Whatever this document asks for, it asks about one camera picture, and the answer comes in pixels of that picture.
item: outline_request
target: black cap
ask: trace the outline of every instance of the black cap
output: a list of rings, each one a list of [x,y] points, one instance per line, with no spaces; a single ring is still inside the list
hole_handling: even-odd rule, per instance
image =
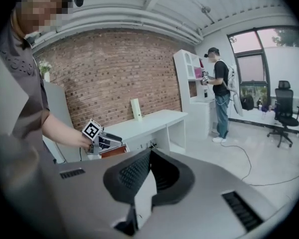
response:
[[[207,54],[204,55],[205,58],[208,57],[208,54],[211,53],[211,52],[214,52],[214,53],[217,53],[219,54],[219,49],[215,48],[215,47],[212,47],[208,50]]]

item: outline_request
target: black t-shirt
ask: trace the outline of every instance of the black t-shirt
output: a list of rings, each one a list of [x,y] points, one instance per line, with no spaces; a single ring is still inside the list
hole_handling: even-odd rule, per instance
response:
[[[226,85],[228,85],[228,67],[223,61],[217,61],[215,64],[215,79],[223,78]],[[230,91],[227,90],[224,84],[214,85],[213,91],[216,96],[224,96],[229,94]]]

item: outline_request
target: office chair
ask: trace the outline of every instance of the office chair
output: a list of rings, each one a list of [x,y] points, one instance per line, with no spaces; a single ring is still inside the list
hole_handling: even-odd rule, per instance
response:
[[[275,107],[276,109],[275,120],[278,120],[283,125],[283,128],[274,129],[273,132],[267,134],[267,137],[269,137],[269,135],[271,134],[280,135],[278,148],[280,147],[283,137],[290,142],[289,147],[292,147],[293,142],[288,138],[288,134],[286,133],[286,131],[288,129],[287,126],[299,125],[299,121],[298,121],[299,110],[298,110],[297,118],[295,119],[293,117],[294,92],[290,89],[290,83],[288,81],[279,81],[278,88],[275,89],[275,92],[277,98],[277,103]]]

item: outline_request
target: black bag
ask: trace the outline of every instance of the black bag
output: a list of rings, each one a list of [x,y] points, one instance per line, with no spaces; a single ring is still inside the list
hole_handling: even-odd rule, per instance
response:
[[[241,107],[244,110],[250,111],[254,108],[254,99],[251,95],[240,98]]]

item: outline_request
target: black cable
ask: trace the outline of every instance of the black cable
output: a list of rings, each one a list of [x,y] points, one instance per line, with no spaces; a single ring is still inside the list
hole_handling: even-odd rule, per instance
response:
[[[229,117],[230,117],[230,114],[231,114],[231,109],[232,109],[232,107],[233,107],[233,101],[231,102],[231,105],[230,105]],[[229,125],[230,125],[230,120],[228,121],[227,132],[229,132]],[[237,148],[240,148],[240,149],[242,149],[242,150],[244,151],[244,153],[246,154],[246,157],[248,158],[248,162],[249,162],[250,168],[249,168],[249,172],[248,172],[248,174],[247,174],[247,175],[246,175],[244,178],[242,178],[241,180],[244,180],[246,177],[248,177],[248,176],[249,176],[249,174],[250,174],[250,171],[251,171],[252,165],[251,165],[251,162],[250,162],[249,156],[247,155],[247,152],[246,152],[246,151],[245,151],[245,150],[244,150],[242,147],[240,147],[240,146],[237,146],[237,145],[229,145],[229,146],[224,146],[222,142],[220,143],[220,145],[221,145],[221,146],[223,146],[223,147],[237,147]]]
[[[288,181],[282,181],[282,182],[270,183],[270,184],[248,184],[248,185],[250,185],[250,186],[256,186],[256,187],[257,186],[269,186],[269,185],[276,185],[276,184],[282,184],[282,183],[285,183],[285,182],[293,181],[293,180],[295,180],[297,178],[299,178],[299,175],[297,177],[293,178],[293,179],[288,180]]]
[[[250,171],[251,171],[251,168],[252,168],[252,165],[251,165],[251,162],[250,162],[250,159],[249,159],[249,156],[247,155],[247,152],[242,148],[242,147],[239,147],[239,146],[237,146],[237,145],[229,145],[229,146],[224,146],[223,145],[223,143],[220,143],[220,145],[221,146],[223,146],[223,147],[237,147],[237,148],[240,148],[240,149],[242,149],[243,151],[244,151],[244,153],[246,154],[246,156],[247,156],[247,158],[248,158],[248,162],[249,162],[249,165],[250,165],[250,168],[249,168],[249,172],[248,172],[248,174],[244,177],[244,178],[242,178],[241,180],[244,180],[246,177],[248,177],[249,176],[249,174],[250,174]]]

